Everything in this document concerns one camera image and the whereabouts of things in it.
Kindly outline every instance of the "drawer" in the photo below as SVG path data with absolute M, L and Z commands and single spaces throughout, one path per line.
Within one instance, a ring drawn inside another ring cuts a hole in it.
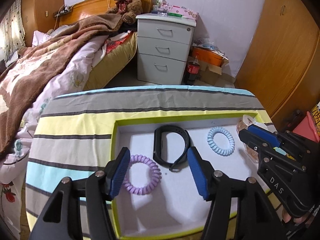
M 153 38 L 138 37 L 138 51 L 142 54 L 187 61 L 189 45 Z
M 148 37 L 191 44 L 194 27 L 178 23 L 138 20 L 138 37 Z
M 138 53 L 138 79 L 160 85 L 180 85 L 186 63 Z

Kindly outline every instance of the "wooden wardrobe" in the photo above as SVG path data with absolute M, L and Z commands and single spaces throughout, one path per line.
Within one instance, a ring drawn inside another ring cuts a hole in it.
M 265 0 L 235 85 L 255 94 L 277 129 L 319 102 L 319 28 L 301 0 Z
M 27 46 L 30 47 L 32 45 L 33 32 L 35 30 L 46 33 L 54 28 L 56 19 L 52 15 L 63 4 L 64 0 L 21 0 L 21 16 L 26 32 L 25 41 Z

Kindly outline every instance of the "metal rivet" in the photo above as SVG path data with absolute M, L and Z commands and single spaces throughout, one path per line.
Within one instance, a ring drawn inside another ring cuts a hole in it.
M 104 175 L 104 171 L 96 171 L 95 175 L 97 177 L 102 177 Z
M 222 171 L 214 171 L 214 176 L 221 177 L 223 175 Z
M 255 184 L 257 182 L 257 180 L 254 177 L 249 177 L 248 178 L 249 183 L 251 184 Z
M 69 182 L 70 182 L 70 178 L 69 178 L 69 177 L 64 177 L 64 178 L 61 180 L 61 182 L 62 182 L 63 184 L 69 183 Z

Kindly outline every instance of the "pink floral box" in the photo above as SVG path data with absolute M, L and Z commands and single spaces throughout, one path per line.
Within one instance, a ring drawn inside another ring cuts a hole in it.
M 183 15 L 183 16 L 190 18 L 190 19 L 193 19 L 193 20 L 197 20 L 198 16 L 199 16 L 199 13 L 197 13 L 195 11 L 189 10 L 183 6 L 180 7 L 180 6 L 176 6 L 176 5 L 173 5 L 173 7 L 169 10 L 169 12 L 175 13 L 175 14 L 180 14 L 180 15 Z

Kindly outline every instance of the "blue spiral hair tie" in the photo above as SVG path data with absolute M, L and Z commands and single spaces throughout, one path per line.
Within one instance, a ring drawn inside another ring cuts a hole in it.
M 213 137 L 214 137 L 214 135 L 216 133 L 222 133 L 228 138 L 229 145 L 230 145 L 230 147 L 228 149 L 221 149 L 214 142 Z M 235 150 L 235 140 L 233 139 L 231 133 L 227 129 L 223 128 L 223 127 L 219 127 L 219 126 L 213 127 L 208 133 L 207 142 L 209 143 L 210 148 L 214 152 L 216 152 L 217 154 L 222 155 L 222 156 L 229 156 Z

